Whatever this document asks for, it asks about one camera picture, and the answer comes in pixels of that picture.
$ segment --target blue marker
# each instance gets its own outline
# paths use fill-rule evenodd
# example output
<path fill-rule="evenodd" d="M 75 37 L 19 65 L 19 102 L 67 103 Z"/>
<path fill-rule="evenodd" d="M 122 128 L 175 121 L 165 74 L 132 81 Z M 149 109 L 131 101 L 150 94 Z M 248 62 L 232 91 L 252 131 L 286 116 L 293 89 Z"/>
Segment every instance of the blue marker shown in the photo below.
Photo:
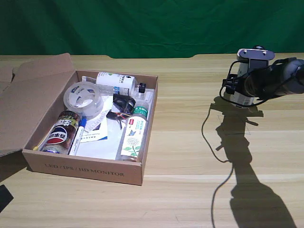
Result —
<path fill-rule="evenodd" d="M 75 139 L 74 139 L 74 142 L 73 142 L 73 145 L 71 147 L 69 155 L 76 155 L 78 147 L 80 145 L 80 140 L 81 140 L 82 134 L 84 133 L 84 130 L 85 130 L 85 126 L 86 126 L 86 118 L 83 117 L 80 121 L 78 131 L 77 131 L 77 134 L 75 136 Z"/>

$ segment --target soda can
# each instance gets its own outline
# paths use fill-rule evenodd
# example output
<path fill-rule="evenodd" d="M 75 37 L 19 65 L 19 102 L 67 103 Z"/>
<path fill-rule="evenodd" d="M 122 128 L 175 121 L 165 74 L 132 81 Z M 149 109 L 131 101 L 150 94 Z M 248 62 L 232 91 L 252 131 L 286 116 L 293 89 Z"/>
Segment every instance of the soda can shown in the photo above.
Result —
<path fill-rule="evenodd" d="M 55 123 L 42 151 L 68 154 L 79 127 L 80 116 L 63 111 Z"/>

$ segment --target green backdrop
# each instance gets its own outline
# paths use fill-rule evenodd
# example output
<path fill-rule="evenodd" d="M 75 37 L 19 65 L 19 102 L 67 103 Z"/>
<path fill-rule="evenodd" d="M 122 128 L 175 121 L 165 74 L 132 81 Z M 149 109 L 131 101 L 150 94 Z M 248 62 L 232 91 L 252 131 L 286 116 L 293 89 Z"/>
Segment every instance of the green backdrop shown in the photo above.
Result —
<path fill-rule="evenodd" d="M 0 0 L 0 54 L 304 52 L 304 0 Z"/>

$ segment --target white bottle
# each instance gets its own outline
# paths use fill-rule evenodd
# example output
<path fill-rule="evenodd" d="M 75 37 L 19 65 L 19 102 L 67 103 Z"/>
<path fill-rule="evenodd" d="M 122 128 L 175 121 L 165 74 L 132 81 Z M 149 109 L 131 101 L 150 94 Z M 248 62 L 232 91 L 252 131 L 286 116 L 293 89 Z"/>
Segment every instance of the white bottle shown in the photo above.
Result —
<path fill-rule="evenodd" d="M 126 119 L 122 140 L 117 153 L 117 160 L 138 162 L 143 152 L 143 142 L 146 135 L 149 104 L 139 93 L 133 115 Z"/>

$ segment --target cardboard box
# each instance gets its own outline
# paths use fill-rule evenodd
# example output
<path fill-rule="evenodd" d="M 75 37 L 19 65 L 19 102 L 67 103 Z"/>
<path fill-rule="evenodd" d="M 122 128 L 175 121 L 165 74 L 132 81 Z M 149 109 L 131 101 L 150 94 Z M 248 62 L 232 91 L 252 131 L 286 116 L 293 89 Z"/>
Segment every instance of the cardboard box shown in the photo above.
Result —
<path fill-rule="evenodd" d="M 0 68 L 0 97 L 3 91 L 13 80 L 13 67 L 4 66 Z"/>
<path fill-rule="evenodd" d="M 155 94 L 140 162 L 116 161 L 33 151 L 64 111 L 63 95 L 82 76 L 98 71 L 74 70 L 69 54 L 21 65 L 0 99 L 0 152 L 22 153 L 35 172 L 141 185 L 157 97 L 157 76 L 132 75 Z"/>
<path fill-rule="evenodd" d="M 10 66 L 1 67 L 0 68 L 0 99 L 1 99 L 2 93 L 4 92 L 4 90 L 6 90 L 9 87 L 12 80 L 13 80 L 13 67 L 10 67 Z M 0 151 L 0 157 L 8 155 L 12 152 L 15 152 L 15 151 L 2 150 L 2 151 Z"/>

